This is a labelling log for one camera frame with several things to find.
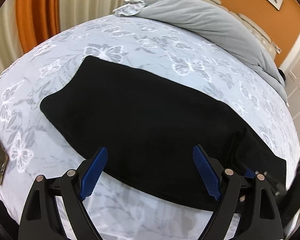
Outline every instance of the folded black fabric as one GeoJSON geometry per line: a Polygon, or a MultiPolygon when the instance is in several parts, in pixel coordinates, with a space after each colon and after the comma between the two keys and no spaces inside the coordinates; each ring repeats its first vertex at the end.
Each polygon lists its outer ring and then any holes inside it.
{"type": "Polygon", "coordinates": [[[286,181],[286,161],[228,105],[141,69],[88,56],[40,108],[84,158],[105,146],[107,174],[177,204],[218,205],[192,160],[197,144],[240,175],[267,171],[286,181]]]}

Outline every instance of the beige upholstered headboard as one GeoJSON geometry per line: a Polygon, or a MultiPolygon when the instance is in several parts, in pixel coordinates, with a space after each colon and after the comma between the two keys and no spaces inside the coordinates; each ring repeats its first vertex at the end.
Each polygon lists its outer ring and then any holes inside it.
{"type": "Polygon", "coordinates": [[[269,52],[272,59],[275,60],[276,57],[276,49],[274,47],[274,43],[271,41],[270,37],[267,33],[260,28],[253,20],[249,19],[247,16],[239,13],[236,14],[234,12],[229,11],[226,7],[221,5],[220,0],[202,0],[218,6],[225,10],[226,12],[230,13],[233,17],[235,17],[238,21],[240,21],[260,42],[260,44],[269,52]]]}

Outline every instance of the orange wall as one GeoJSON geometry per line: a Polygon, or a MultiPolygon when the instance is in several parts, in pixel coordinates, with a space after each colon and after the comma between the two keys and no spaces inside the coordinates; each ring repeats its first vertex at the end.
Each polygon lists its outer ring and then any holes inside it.
{"type": "Polygon", "coordinates": [[[279,67],[300,32],[300,6],[295,0],[284,0],[278,11],[267,0],[221,0],[222,5],[242,13],[258,24],[282,50],[275,63],[279,67]]]}

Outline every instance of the blue gripper pad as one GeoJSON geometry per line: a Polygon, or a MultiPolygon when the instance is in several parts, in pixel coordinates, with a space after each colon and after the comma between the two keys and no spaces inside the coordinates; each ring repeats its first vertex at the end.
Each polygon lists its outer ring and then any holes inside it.
{"type": "Polygon", "coordinates": [[[209,195],[219,201],[222,196],[220,180],[198,146],[193,147],[192,157],[209,195]]]}
{"type": "Polygon", "coordinates": [[[81,180],[81,190],[79,193],[81,200],[85,200],[86,197],[91,196],[107,161],[108,150],[106,147],[102,147],[81,180]]]}

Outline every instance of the butterfly pattern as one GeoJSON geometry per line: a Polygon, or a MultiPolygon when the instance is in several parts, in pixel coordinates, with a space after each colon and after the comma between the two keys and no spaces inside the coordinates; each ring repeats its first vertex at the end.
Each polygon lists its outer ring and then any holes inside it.
{"type": "MultiPolygon", "coordinates": [[[[0,138],[10,158],[0,197],[16,221],[37,175],[57,177],[83,160],[42,114],[40,102],[62,89],[87,55],[149,71],[227,104],[287,161],[290,185],[300,154],[298,137],[283,100],[257,73],[190,31],[110,15],[55,35],[0,76],[0,138]]],[[[136,240],[140,234],[144,240],[196,240],[211,216],[134,190],[105,173],[84,205],[105,240],[136,240]]],[[[67,235],[75,239],[62,199],[58,207],[67,235]]],[[[238,221],[235,216],[227,239],[238,221]]]]}

